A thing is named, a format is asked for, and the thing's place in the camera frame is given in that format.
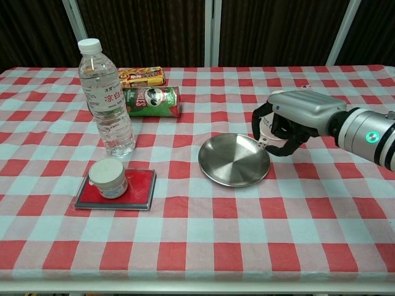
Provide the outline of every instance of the metal plate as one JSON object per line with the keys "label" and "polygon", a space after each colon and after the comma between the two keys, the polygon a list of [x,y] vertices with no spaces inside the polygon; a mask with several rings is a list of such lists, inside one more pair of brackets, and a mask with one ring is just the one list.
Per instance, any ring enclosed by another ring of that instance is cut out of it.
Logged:
{"label": "metal plate", "polygon": [[225,186],[248,186],[266,176],[270,158],[258,142],[243,134],[220,134],[199,151],[200,167],[210,179]]}

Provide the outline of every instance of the water bottle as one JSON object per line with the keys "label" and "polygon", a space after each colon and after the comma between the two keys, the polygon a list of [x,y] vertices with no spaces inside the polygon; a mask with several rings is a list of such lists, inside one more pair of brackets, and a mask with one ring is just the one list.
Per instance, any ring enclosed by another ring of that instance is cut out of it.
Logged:
{"label": "water bottle", "polygon": [[82,53],[78,74],[104,146],[113,156],[129,154],[136,142],[118,70],[101,52],[98,39],[81,40],[78,48]]}

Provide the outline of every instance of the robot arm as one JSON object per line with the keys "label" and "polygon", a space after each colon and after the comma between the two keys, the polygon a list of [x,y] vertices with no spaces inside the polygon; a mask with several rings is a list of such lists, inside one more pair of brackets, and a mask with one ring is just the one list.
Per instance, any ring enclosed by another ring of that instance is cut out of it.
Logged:
{"label": "robot arm", "polygon": [[274,113],[272,133],[287,139],[283,147],[267,146],[273,155],[291,155],[310,137],[332,136],[335,144],[395,171],[395,113],[354,108],[313,91],[287,91],[269,96],[252,114],[252,132],[260,137],[260,118]]}

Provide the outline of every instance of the checkered tablecloth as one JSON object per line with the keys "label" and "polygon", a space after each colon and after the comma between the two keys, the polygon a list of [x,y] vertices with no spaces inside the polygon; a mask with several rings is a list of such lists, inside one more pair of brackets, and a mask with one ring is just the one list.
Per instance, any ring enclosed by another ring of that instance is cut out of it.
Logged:
{"label": "checkered tablecloth", "polygon": [[267,177],[227,188],[199,169],[201,144],[250,134],[277,89],[395,110],[395,69],[380,65],[168,68],[179,118],[133,118],[125,166],[157,172],[150,212],[76,210],[89,166],[106,156],[74,68],[0,75],[0,279],[388,281],[395,275],[395,174],[310,139],[273,157]]}

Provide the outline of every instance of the dark curtain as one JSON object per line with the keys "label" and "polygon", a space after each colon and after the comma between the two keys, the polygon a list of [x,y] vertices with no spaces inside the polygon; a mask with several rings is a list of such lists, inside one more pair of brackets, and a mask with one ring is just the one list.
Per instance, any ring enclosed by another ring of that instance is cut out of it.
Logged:
{"label": "dark curtain", "polygon": [[61,0],[2,0],[0,11],[0,72],[78,66],[77,41]]}
{"label": "dark curtain", "polygon": [[395,66],[394,0],[360,3],[336,64]]}
{"label": "dark curtain", "polygon": [[325,65],[349,1],[222,1],[221,66]]}
{"label": "dark curtain", "polygon": [[88,36],[119,67],[204,65],[204,0],[78,0]]}

